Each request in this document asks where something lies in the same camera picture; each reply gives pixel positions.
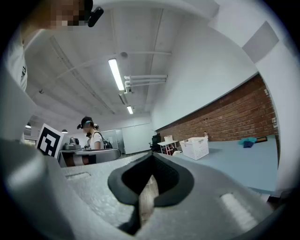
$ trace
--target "light blue table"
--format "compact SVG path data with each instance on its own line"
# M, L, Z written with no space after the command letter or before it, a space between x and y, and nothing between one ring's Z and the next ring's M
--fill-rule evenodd
M278 157L275 136L267 138L267 142L255 143L252 148L243 148L238 141L209 142L210 153L199 160L183 153L175 157L213 167L256 192L272 194L276 187Z

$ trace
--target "white shirt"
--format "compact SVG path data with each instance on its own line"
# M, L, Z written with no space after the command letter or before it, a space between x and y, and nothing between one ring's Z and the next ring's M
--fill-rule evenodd
M26 90L27 67L25 63L25 52L21 38L21 31L18 28L10 39L3 54L3 64L17 84Z
M104 143L100 133L95 132L90 139L90 149L95 150L95 143L100 142L100 149L104 149Z

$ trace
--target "backpack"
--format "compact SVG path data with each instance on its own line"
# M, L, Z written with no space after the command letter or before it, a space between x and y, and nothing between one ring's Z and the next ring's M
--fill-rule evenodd
M99 133L100 136L102 137L102 141L103 141L103 143L104 143L104 149L112 149L112 148L113 148L112 144L111 144L109 141L104 140L102 134L101 134L99 131L94 132L94 134L95 134L95 133Z

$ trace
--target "fluorescent light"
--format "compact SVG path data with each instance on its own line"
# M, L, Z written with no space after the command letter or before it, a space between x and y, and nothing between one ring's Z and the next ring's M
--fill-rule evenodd
M133 114L131 106L128 106L127 109L130 114Z
M117 83L118 89L120 91L124 90L124 86L121 80L120 72L118 69L117 60L115 58L108 60L109 66L111 67L112 75Z
M27 125L25 126L25 128L27 128L27 129L31 129L31 125L30 125L30 123L27 123Z

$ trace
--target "black chair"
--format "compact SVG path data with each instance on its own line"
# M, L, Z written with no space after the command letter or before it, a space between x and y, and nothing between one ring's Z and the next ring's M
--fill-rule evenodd
M152 144L150 144L150 148L152 151L154 152L160 152L160 146L158 145L158 143L161 142L161 137L160 134L157 134L155 136L152 137Z

